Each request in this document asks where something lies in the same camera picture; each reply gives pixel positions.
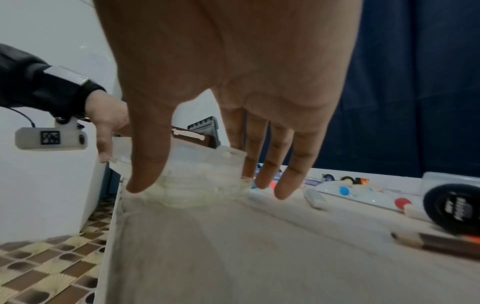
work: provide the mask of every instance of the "hand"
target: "hand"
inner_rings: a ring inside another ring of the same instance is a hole
[[[96,0],[129,100],[130,192],[152,185],[170,150],[175,108],[212,89],[243,174],[284,199],[314,164],[338,104],[355,44],[361,0]],[[244,146],[244,129],[247,138]]]
[[[113,134],[131,136],[127,104],[98,90],[87,97],[85,112],[96,127],[96,148],[100,162],[106,163],[112,155]]]

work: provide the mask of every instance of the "blue circle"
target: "blue circle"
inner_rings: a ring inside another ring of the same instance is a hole
[[[350,190],[347,187],[340,187],[340,194],[341,195],[349,195]]]

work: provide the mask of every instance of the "floor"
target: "floor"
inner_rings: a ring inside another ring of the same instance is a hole
[[[0,304],[93,303],[114,203],[100,203],[78,235],[0,245]]]

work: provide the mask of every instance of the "red circle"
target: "red circle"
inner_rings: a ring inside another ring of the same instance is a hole
[[[405,210],[405,205],[411,204],[410,200],[404,198],[404,197],[399,197],[395,200],[395,206],[400,209],[400,210]]]

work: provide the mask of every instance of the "cable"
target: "cable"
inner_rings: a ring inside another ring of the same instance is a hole
[[[22,115],[23,117],[27,118],[28,121],[30,121],[32,128],[35,128],[35,127],[36,127],[36,126],[35,126],[35,123],[30,119],[30,117],[28,117],[28,116],[25,115],[24,113],[22,113],[22,112],[20,112],[20,111],[17,111],[17,110],[15,110],[15,109],[12,109],[12,108],[6,108],[6,109],[9,109],[9,110],[12,110],[12,111],[14,111],[14,112],[19,113],[19,114]]]

